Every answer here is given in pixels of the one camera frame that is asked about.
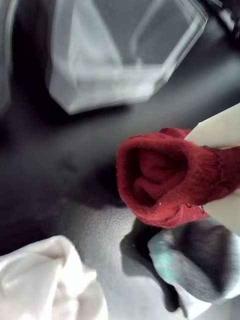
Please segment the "cream gripper right finger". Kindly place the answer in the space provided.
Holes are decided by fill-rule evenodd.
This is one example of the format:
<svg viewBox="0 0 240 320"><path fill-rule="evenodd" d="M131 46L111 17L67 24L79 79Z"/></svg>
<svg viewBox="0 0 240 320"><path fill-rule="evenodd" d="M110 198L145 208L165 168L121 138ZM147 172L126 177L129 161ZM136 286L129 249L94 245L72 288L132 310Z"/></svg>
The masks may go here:
<svg viewBox="0 0 240 320"><path fill-rule="evenodd" d="M225 198L209 202L204 211L237 236L240 235L240 190Z"/></svg>

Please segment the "cream gripper left finger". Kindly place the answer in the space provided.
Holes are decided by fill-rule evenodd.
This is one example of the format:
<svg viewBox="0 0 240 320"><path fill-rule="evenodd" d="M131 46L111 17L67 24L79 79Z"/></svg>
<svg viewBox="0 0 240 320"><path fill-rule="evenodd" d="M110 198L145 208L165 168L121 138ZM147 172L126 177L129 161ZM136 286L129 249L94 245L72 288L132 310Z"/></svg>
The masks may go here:
<svg viewBox="0 0 240 320"><path fill-rule="evenodd" d="M240 104L199 122L185 140L213 149L240 146Z"/></svg>

